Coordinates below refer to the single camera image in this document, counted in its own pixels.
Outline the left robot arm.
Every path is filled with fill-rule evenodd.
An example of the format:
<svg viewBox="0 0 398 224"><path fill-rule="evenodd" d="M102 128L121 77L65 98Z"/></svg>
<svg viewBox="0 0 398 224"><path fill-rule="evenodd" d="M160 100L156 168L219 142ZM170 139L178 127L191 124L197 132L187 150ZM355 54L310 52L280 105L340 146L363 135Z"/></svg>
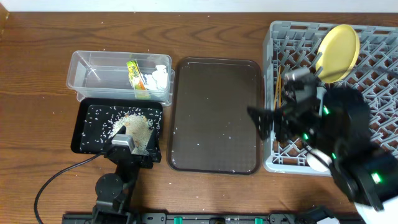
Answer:
<svg viewBox="0 0 398 224"><path fill-rule="evenodd" d="M130 210L132 193L141 168L151 169L161 161L159 131L153 130L145 154L134 152L134 140L123 126L104 142L103 155L117 165L115 172L100 177L96 183L96 205L91 223L142 223L139 212Z"/></svg>

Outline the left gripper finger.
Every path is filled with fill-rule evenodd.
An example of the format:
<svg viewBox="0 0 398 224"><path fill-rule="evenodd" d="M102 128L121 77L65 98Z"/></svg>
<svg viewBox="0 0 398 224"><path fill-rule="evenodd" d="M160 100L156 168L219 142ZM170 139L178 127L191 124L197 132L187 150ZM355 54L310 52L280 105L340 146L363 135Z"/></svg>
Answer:
<svg viewBox="0 0 398 224"><path fill-rule="evenodd" d="M153 162L161 161L161 151L159 146L159 130L153 129L150 139L147 143L147 152L148 155L152 158Z"/></svg>
<svg viewBox="0 0 398 224"><path fill-rule="evenodd" d="M122 126L114 136L104 142L104 152L108 152L115 147L127 148L126 127Z"/></svg>

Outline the white tissue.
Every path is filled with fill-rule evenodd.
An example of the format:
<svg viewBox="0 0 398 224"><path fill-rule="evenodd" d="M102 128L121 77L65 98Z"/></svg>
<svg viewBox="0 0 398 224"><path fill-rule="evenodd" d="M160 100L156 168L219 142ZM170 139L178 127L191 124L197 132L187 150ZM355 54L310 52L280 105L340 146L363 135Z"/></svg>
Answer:
<svg viewBox="0 0 398 224"><path fill-rule="evenodd" d="M156 65L151 74L144 74L145 88L152 91L165 91L169 74L165 65Z"/></svg>

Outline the pile of rice waste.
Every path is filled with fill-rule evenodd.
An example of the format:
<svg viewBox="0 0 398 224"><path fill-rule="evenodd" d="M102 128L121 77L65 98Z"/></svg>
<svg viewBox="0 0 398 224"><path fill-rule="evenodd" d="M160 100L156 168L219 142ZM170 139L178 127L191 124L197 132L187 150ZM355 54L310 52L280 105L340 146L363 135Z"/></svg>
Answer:
<svg viewBox="0 0 398 224"><path fill-rule="evenodd" d="M146 149L153 129L160 130L162 111L155 108L92 105L83 121L79 150L97 154L104 150L104 142L122 127L134 140L135 150Z"/></svg>

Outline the wooden chopstick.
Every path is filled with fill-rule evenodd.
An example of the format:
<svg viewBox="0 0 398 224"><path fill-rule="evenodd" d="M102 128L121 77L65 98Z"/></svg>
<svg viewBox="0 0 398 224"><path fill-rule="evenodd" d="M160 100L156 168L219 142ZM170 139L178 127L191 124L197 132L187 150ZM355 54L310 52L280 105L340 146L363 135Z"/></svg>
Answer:
<svg viewBox="0 0 398 224"><path fill-rule="evenodd" d="M280 108L282 106L282 78L281 74L279 72L279 77L278 77L278 97L277 97L277 107Z"/></svg>
<svg viewBox="0 0 398 224"><path fill-rule="evenodd" d="M277 82L276 82L276 85L275 85L274 110L277 109L277 105L278 105L279 82L280 82L280 67L278 67Z"/></svg>

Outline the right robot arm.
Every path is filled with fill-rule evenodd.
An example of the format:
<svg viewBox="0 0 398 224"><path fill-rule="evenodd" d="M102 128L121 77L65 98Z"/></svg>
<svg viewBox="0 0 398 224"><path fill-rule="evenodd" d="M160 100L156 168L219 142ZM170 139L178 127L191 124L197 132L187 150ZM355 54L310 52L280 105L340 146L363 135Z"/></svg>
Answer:
<svg viewBox="0 0 398 224"><path fill-rule="evenodd" d="M332 88L318 99L315 80L290 80L285 89L284 106L247 108L259 137L299 137L309 154L317 149L329 157L320 163L366 223L397 223L397 159L371 141L361 92Z"/></svg>

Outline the green orange snack wrapper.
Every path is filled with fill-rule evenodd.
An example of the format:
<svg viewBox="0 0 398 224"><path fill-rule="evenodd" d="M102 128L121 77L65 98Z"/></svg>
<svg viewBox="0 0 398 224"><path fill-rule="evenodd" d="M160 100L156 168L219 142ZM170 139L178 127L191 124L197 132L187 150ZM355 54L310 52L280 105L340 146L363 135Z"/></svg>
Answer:
<svg viewBox="0 0 398 224"><path fill-rule="evenodd" d="M135 90L146 90L141 71L136 60L131 60L126 63L128 70L128 78L131 86Z"/></svg>

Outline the yellow round plate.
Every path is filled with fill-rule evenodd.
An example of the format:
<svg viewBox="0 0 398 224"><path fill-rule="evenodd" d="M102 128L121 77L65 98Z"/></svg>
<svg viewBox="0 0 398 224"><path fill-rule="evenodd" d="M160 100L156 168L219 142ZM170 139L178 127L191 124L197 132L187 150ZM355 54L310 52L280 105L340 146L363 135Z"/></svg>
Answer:
<svg viewBox="0 0 398 224"><path fill-rule="evenodd" d="M334 27L323 38L315 68L322 69L318 78L323 83L344 79L353 69L359 56L360 41L357 32L349 25Z"/></svg>

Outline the small white cup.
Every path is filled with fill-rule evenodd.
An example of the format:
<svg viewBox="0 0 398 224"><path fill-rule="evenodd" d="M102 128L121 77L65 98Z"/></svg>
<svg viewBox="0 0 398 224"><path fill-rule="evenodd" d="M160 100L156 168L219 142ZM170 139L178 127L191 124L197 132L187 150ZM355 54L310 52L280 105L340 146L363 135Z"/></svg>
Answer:
<svg viewBox="0 0 398 224"><path fill-rule="evenodd" d="M328 165L330 165L331 162L331 157L319 151L318 149L312 149L307 153L307 163L315 171L329 171Z"/></svg>

